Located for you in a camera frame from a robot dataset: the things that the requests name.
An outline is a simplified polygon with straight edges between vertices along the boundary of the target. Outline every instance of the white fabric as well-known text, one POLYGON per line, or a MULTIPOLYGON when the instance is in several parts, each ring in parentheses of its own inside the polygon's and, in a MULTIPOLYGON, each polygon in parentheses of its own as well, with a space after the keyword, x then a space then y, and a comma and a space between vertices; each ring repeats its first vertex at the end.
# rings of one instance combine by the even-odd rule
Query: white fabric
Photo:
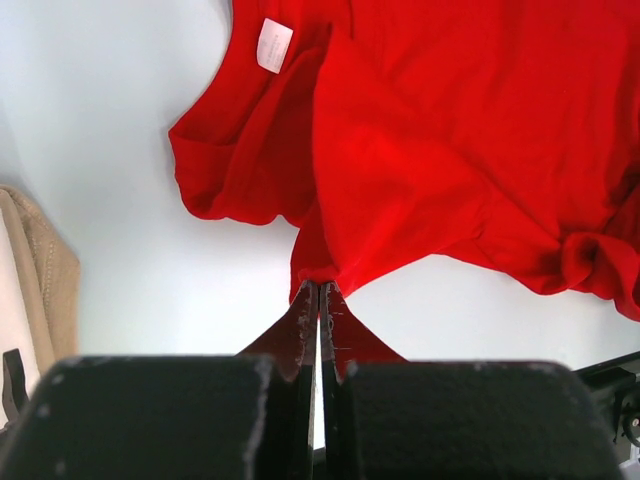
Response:
MULTIPOLYGON (((25 373, 25 386, 27 393, 30 394, 38 382, 40 374, 36 364, 36 354, 31 340, 29 321, 22 299, 13 251, 4 219, 2 219, 0 221, 0 356, 15 348, 20 351, 25 373)), ((3 377, 4 372, 0 365, 0 390, 4 385, 3 377)), ((0 428, 7 420, 0 404, 0 428)))

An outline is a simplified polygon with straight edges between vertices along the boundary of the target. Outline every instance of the white care label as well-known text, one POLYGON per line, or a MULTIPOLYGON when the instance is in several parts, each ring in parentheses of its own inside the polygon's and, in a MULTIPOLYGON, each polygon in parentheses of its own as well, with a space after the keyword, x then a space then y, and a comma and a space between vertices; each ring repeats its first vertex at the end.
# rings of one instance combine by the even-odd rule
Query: white care label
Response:
POLYGON ((256 51, 258 65, 270 72, 280 73, 292 35, 290 28, 265 18, 256 51))

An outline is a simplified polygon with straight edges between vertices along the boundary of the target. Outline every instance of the red shirt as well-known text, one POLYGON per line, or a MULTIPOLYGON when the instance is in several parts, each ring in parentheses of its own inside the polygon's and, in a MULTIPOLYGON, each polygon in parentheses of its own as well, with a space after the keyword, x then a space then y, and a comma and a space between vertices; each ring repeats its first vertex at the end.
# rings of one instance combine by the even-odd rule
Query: red shirt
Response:
POLYGON ((171 129, 204 219, 300 227, 292 292, 431 253, 640 320, 640 2, 234 0, 171 129), (293 37, 256 62, 265 18, 293 37))

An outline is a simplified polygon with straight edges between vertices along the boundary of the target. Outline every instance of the beige cloth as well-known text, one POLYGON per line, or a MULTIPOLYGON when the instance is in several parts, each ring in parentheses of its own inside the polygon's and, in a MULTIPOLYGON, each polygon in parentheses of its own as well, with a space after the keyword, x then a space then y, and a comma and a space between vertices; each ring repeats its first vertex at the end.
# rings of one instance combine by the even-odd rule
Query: beige cloth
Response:
POLYGON ((77 353, 80 263, 40 209, 19 190, 0 185, 38 369, 77 353))

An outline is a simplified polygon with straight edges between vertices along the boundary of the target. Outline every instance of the red garment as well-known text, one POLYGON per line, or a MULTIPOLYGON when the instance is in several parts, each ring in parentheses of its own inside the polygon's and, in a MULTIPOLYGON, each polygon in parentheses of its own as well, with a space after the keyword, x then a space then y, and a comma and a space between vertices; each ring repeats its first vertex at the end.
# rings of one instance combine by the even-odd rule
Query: red garment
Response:
POLYGON ((234 0, 170 131, 185 205, 300 227, 292 292, 430 253, 640 320, 640 2, 234 0), (256 62, 265 18, 293 29, 256 62))

